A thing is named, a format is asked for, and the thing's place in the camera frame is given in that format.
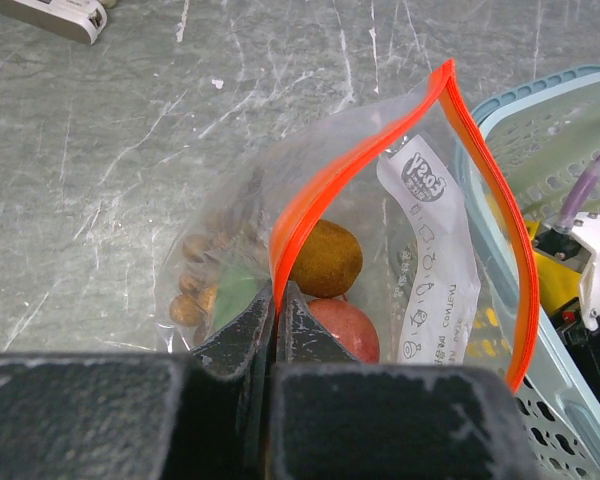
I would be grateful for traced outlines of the brown kiwi fruit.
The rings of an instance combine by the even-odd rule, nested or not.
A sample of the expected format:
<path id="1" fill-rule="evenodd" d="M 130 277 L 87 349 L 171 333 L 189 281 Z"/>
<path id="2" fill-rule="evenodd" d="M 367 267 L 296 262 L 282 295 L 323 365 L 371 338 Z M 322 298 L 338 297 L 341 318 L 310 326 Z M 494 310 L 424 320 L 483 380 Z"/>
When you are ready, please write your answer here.
<path id="1" fill-rule="evenodd" d="M 306 295 L 334 298 L 351 288 L 362 267 L 357 238 L 334 222 L 319 220 L 295 260 L 290 280 Z"/>

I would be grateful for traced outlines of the clear zip top bag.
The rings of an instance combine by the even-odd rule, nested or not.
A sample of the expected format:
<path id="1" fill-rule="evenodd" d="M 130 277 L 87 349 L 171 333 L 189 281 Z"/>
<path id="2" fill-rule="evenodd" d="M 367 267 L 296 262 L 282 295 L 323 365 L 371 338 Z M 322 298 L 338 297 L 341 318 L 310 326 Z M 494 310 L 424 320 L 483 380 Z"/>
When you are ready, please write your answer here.
<path id="1" fill-rule="evenodd" d="M 517 390 L 539 328 L 539 282 L 525 223 L 462 96 L 448 60 L 408 92 L 325 117 L 234 166 L 221 183 L 267 169 L 269 286 L 281 312 L 295 285 L 309 303 L 339 299 L 364 312 L 380 363 L 475 365 Z M 290 280 L 319 220 L 349 230 L 362 270 L 334 298 Z M 173 345 L 169 281 L 158 277 L 156 334 Z"/>

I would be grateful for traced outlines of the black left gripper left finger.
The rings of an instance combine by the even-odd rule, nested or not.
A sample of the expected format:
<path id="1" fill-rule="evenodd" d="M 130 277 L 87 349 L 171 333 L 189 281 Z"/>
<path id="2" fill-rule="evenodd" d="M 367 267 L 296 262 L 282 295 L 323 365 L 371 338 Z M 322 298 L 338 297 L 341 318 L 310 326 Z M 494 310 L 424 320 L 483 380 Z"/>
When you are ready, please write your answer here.
<path id="1" fill-rule="evenodd" d="M 0 354 L 0 479 L 255 479 L 269 286 L 188 353 Z"/>

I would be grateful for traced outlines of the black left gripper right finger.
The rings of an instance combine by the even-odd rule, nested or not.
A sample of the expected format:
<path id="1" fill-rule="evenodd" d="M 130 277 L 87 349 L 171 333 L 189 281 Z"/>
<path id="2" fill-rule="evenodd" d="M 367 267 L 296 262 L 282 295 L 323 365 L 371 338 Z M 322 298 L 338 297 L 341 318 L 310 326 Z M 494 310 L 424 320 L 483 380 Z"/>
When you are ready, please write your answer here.
<path id="1" fill-rule="evenodd" d="M 534 479 L 538 468 L 497 374 L 356 362 L 290 285 L 272 369 L 272 475 Z"/>

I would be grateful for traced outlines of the blue green plastic basket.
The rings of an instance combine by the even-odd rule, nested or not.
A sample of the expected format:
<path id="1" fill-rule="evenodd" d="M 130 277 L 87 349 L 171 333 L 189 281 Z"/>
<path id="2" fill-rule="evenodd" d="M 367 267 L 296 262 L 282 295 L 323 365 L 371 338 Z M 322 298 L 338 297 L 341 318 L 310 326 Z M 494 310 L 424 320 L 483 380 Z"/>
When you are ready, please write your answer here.
<path id="1" fill-rule="evenodd" d="M 600 66 L 548 75 L 474 109 L 525 218 L 541 307 L 516 393 L 537 466 L 600 479 Z"/>

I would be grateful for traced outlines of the brown longan bunch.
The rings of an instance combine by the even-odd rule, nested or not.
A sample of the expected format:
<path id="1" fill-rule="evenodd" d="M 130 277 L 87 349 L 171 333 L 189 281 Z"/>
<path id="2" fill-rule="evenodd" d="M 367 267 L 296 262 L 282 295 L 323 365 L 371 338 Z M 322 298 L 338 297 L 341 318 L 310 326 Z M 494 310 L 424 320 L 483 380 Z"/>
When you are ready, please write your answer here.
<path id="1" fill-rule="evenodd" d="M 267 169 L 221 183 L 180 233 L 165 265 L 177 349 L 192 350 L 244 311 L 269 279 Z"/>

